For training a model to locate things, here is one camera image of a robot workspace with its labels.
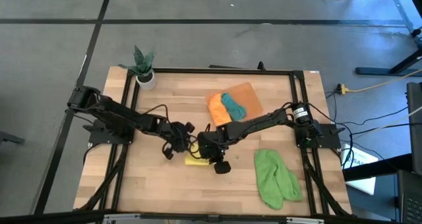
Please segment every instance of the green cloth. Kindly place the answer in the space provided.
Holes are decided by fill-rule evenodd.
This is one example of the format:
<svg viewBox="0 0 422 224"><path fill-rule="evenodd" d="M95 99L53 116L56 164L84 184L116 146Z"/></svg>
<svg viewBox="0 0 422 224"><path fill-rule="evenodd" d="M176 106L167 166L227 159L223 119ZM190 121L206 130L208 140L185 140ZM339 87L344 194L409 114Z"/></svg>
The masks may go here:
<svg viewBox="0 0 422 224"><path fill-rule="evenodd" d="M246 116L246 109L236 103L228 93L222 94L222 103L226 107L227 112L234 121L239 121Z"/></svg>
<svg viewBox="0 0 422 224"><path fill-rule="evenodd" d="M255 153L255 171L259 194L270 208L280 210L284 199L303 199L297 177L287 169L277 151L258 150Z"/></svg>

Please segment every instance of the white pot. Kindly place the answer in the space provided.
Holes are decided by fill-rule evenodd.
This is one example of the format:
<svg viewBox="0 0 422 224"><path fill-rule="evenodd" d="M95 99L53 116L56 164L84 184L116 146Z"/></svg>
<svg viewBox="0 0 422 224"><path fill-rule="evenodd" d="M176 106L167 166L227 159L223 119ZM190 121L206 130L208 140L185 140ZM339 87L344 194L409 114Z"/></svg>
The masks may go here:
<svg viewBox="0 0 422 224"><path fill-rule="evenodd" d="M156 85L157 85L157 78L156 78L156 74L154 73L154 71L152 70L151 71L151 73L152 73L152 78L151 78L151 80L149 80L148 82L141 82L139 79L138 79L138 76L136 76L135 78L136 78L136 81L138 82L138 84L139 84L139 86L142 88L142 89L144 89L144 90L152 90L152 89L154 89L155 87L156 87Z"/></svg>

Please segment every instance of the wooden table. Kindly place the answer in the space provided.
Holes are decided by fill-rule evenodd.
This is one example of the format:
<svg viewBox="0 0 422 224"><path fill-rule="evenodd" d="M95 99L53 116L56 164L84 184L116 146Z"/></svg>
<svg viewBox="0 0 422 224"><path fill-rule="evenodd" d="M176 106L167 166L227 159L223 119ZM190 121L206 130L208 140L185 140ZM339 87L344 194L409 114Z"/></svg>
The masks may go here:
<svg viewBox="0 0 422 224"><path fill-rule="evenodd" d="M328 114L319 72L304 73L309 101ZM136 110L143 112L164 103L169 108L170 121L192 122L196 127L194 134L204 130L211 121L205 102L206 94L250 82L264 113L291 101L288 76L179 73L157 73L156 76L157 87L152 91L140 91ZM111 67L104 95L121 101L125 79L126 70ZM134 85L135 78L131 82L129 95L132 95ZM164 109L158 109L154 113L164 115ZM320 123L329 123L328 119L314 109L311 113ZM161 138L136 131L134 142L129 146L119 211L310 215L300 151L295 145L293 129L287 126L262 130L230 146L225 160L230 162L231 172L225 175L215 174L211 165L186 166L184 158L187 153L175 154L172 160L167 160L161 152L163 143ZM100 145L88 154L76 194L75 208L85 204L103 181L110 147ZM263 148L279 151L287 167L297 175L303 191L302 201L285 201L283 208L276 211L260 199L256 186L254 154ZM341 206L351 213L338 157L328 149L320 149L319 156L325 185ZM111 205L113 185L109 190L106 207ZM317 211L322 213L315 184L313 190Z"/></svg>

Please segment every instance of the green plant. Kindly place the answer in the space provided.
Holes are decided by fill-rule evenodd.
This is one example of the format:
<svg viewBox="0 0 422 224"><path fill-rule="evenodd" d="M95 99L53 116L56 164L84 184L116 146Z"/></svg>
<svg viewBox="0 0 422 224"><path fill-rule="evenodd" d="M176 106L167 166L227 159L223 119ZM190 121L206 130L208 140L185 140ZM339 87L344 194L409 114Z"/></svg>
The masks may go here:
<svg viewBox="0 0 422 224"><path fill-rule="evenodd" d="M135 52L133 53L135 58L135 66L125 66L119 64L119 67L133 71L137 76L146 75L152 68L152 61L154 60L154 52L151 51L145 57L139 48L135 45Z"/></svg>

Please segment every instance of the potted plant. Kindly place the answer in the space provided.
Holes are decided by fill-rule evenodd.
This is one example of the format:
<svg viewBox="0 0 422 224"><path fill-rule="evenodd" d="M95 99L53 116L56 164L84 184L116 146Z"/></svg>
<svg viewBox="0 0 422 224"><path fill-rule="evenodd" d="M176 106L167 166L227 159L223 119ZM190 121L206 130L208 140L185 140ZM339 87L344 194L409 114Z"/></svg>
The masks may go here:
<svg viewBox="0 0 422 224"><path fill-rule="evenodd" d="M151 51L145 57L139 48L135 45L135 52L133 53L135 58L135 66L125 66L119 64L120 67L131 70L135 76L139 86L144 90L151 90L157 84L156 75L152 70L152 61L154 60L154 52Z"/></svg>

